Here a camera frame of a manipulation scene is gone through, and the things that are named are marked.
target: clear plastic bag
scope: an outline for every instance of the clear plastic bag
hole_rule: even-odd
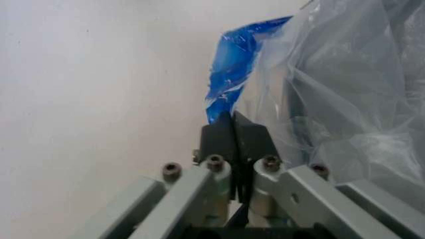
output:
[[[269,38],[236,108],[287,167],[322,162],[425,212],[425,3],[317,0]]]

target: blue plastic wrapper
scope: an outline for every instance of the blue plastic wrapper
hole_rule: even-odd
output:
[[[262,40],[270,37],[290,18],[254,23],[223,34],[212,64],[210,91],[206,97],[209,123],[213,123],[221,112],[232,113],[252,71]]]

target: white background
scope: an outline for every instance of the white background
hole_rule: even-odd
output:
[[[220,35],[307,0],[0,0],[0,238],[66,238],[191,164]]]

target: black plastic part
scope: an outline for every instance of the black plastic part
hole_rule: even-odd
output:
[[[248,224],[248,205],[242,204],[233,216],[227,221],[227,228],[244,228]]]
[[[335,239],[323,229],[188,228],[181,239]]]
[[[202,127],[201,144],[199,146],[198,161],[201,163],[211,154],[219,154],[223,156],[232,167],[232,180],[230,198],[235,199],[235,189],[237,181],[240,181],[238,173],[238,152],[236,139],[234,136],[232,118],[229,112],[223,112],[218,119],[209,125]]]
[[[279,157],[269,131],[263,125],[248,120],[239,112],[234,112],[233,127],[238,146],[238,167],[241,182],[237,184],[241,203],[248,204],[252,193],[253,165],[266,155]]]

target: screw head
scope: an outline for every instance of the screw head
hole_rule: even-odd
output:
[[[219,154],[211,154],[207,157],[207,168],[212,172],[220,172],[223,170],[224,158]]]
[[[323,164],[312,164],[310,165],[310,168],[321,178],[323,178],[324,180],[327,180],[327,178],[329,177],[329,169],[323,165]]]
[[[162,167],[162,177],[166,182],[174,182],[180,178],[182,167],[178,163],[166,163]]]
[[[269,172],[277,172],[280,168],[281,160],[274,155],[266,155],[262,159],[264,168]]]

